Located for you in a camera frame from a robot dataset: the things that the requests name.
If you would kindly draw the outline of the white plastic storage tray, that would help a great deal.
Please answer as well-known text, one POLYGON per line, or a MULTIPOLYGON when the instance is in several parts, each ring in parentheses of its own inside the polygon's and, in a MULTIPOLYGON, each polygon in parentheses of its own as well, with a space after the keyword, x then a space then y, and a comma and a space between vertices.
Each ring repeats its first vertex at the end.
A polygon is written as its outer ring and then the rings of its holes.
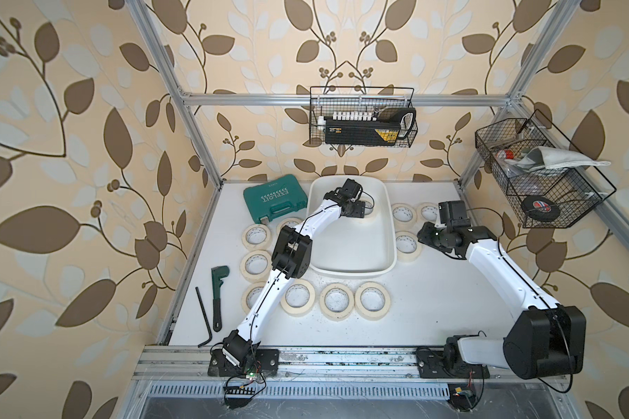
POLYGON ((386 186, 368 176, 323 176, 309 190, 308 214, 316 212, 324 195, 351 179, 363 189, 362 199, 372 206, 368 219, 343 216, 319 228, 313 240, 310 268, 340 279, 369 279, 396 265, 395 227, 386 186))

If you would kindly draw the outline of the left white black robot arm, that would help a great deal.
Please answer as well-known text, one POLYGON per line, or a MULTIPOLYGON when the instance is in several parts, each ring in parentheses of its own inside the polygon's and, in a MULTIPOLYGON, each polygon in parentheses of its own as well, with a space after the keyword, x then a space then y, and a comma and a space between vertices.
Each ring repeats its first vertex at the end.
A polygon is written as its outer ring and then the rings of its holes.
POLYGON ((320 206, 295 227, 281 229, 271 258, 271 271, 258 300, 239 326, 222 341, 222 354, 232 366, 246 371, 257 362, 261 331, 296 279, 309 269, 313 239, 339 218, 363 218, 363 187, 348 178, 327 192, 320 206))

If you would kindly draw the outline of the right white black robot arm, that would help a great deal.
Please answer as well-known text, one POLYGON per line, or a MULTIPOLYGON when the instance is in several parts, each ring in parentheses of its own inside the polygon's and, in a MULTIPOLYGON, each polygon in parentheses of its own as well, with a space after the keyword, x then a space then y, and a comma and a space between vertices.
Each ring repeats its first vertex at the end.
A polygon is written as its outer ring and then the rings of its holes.
POLYGON ((506 368, 524 380, 580 373, 585 358, 584 314, 545 293, 511 260, 488 228, 473 226, 464 202, 443 202, 439 212, 441 224, 424 223, 418 241, 473 265, 503 299, 514 321, 503 338, 449 338, 445 364, 449 368, 461 363, 506 368))

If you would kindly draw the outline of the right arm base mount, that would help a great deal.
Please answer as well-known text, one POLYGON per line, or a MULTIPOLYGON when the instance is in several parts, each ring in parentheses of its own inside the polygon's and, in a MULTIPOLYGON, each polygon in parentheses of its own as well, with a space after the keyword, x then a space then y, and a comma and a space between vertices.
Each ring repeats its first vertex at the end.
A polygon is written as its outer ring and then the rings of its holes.
POLYGON ((422 379, 489 379, 487 367, 463 361, 454 346, 418 347, 415 352, 422 379))

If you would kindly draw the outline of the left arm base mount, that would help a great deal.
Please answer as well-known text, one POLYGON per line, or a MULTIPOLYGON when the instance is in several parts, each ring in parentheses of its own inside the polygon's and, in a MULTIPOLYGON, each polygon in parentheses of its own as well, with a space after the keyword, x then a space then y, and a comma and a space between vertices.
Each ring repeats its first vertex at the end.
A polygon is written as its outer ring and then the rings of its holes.
POLYGON ((272 377, 279 368, 280 351, 277 349, 250 350, 240 366, 235 366, 225 358, 221 348, 211 351, 211 361, 207 375, 211 377, 272 377))

